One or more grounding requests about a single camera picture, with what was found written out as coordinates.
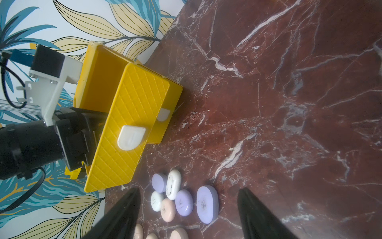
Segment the yellow plastic drawer cabinet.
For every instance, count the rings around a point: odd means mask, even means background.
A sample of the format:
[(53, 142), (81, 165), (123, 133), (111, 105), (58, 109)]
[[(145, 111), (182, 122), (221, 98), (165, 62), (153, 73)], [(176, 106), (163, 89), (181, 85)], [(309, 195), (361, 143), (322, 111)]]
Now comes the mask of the yellow plastic drawer cabinet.
[(159, 144), (182, 93), (182, 86), (168, 80), (125, 81), (114, 85), (110, 92), (103, 86), (92, 90), (80, 83), (74, 97), (79, 108), (109, 112), (101, 145), (92, 165), (65, 175), (89, 181), (131, 180), (146, 144)]

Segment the pink round earphone case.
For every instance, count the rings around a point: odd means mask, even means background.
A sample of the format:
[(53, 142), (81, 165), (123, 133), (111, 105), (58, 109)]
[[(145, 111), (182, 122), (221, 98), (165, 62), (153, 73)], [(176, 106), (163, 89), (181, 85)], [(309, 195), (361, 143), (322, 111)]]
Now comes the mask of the pink round earphone case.
[(157, 235), (154, 233), (149, 234), (146, 239), (158, 239)]
[(161, 217), (162, 219), (169, 223), (171, 221), (174, 220), (175, 218), (175, 215), (176, 215), (176, 204), (174, 201), (168, 199), (168, 198), (165, 198), (162, 202), (161, 202), (161, 210), (160, 210), (160, 213), (161, 213)]
[(143, 227), (140, 224), (137, 224), (135, 226), (133, 239), (143, 239), (143, 238), (144, 238)]

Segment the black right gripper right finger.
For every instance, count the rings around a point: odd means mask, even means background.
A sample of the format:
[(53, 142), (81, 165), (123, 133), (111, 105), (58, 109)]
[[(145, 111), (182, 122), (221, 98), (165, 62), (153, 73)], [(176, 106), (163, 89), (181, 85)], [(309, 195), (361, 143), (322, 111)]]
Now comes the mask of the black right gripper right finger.
[(296, 239), (250, 189), (238, 192), (238, 212), (245, 239)]

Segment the white round earphone case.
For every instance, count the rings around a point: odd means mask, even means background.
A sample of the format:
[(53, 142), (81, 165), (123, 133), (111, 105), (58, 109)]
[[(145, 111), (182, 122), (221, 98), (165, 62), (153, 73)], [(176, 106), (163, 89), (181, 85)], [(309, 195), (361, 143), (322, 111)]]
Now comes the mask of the white round earphone case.
[(164, 200), (164, 194), (163, 193), (158, 193), (157, 191), (154, 191), (151, 194), (151, 207), (155, 212), (160, 212), (161, 211), (161, 203)]

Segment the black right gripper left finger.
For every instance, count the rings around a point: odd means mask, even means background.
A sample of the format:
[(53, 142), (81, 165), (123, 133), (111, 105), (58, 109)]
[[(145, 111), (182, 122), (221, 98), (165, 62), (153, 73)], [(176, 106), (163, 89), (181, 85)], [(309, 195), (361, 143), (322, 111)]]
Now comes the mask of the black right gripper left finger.
[(140, 190), (138, 188), (129, 189), (83, 238), (132, 239), (140, 204)]

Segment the purple oval earphone case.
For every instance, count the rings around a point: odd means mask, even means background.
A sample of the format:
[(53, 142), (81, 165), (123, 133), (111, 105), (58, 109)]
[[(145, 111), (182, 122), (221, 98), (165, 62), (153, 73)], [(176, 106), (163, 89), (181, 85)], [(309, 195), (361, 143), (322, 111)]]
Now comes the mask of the purple oval earphone case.
[(210, 224), (218, 218), (219, 199), (216, 189), (210, 185), (197, 191), (197, 214), (204, 224)]

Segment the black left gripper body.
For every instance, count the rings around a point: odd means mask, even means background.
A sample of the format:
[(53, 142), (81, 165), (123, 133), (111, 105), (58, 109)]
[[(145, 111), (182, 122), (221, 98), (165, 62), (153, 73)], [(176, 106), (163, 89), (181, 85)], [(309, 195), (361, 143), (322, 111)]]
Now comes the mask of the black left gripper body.
[(70, 171), (92, 164), (106, 119), (107, 113), (75, 107), (54, 112), (54, 129)]

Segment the pink oval earphone case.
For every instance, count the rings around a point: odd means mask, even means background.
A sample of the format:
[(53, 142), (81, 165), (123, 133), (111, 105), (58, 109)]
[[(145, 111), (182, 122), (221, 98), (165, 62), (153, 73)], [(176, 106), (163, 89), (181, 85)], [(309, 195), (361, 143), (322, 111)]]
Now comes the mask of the pink oval earphone case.
[(185, 229), (178, 228), (171, 232), (170, 239), (189, 239), (189, 236)]

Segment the yellow top drawer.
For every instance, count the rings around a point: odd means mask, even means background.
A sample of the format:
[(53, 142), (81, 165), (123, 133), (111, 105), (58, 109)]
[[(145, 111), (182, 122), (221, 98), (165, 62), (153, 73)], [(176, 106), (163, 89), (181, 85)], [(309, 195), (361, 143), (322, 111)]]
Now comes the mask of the yellow top drawer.
[(162, 141), (182, 90), (109, 47), (89, 43), (74, 106), (106, 113), (107, 119), (86, 168), (86, 192), (132, 180), (145, 146)]

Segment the white oval earphone case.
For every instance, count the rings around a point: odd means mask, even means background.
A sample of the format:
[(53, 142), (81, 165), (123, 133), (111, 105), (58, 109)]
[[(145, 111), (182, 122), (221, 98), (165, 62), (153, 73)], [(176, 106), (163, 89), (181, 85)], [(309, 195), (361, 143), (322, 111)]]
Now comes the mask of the white oval earphone case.
[(182, 176), (179, 170), (171, 170), (166, 184), (165, 193), (168, 199), (175, 200), (181, 188)]

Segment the purple round earphone case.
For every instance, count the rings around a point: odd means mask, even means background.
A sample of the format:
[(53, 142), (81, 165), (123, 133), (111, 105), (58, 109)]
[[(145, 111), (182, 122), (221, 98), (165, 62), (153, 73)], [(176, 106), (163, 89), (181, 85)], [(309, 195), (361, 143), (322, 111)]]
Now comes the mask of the purple round earphone case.
[(176, 204), (176, 209), (177, 212), (182, 216), (182, 217), (187, 217), (189, 216), (194, 208), (194, 201), (191, 193), (186, 190), (180, 190), (177, 194), (177, 197), (175, 199), (175, 204)]
[(158, 193), (164, 193), (167, 186), (167, 176), (162, 173), (155, 173), (152, 176), (152, 187)]

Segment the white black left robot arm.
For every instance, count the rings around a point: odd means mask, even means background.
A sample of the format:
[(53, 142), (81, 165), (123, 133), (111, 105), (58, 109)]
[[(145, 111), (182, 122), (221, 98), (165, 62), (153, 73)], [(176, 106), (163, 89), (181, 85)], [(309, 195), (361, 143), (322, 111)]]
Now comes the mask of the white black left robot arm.
[(29, 179), (34, 170), (60, 159), (70, 171), (91, 165), (107, 117), (71, 107), (55, 111), (52, 126), (39, 120), (2, 127), (1, 179)]

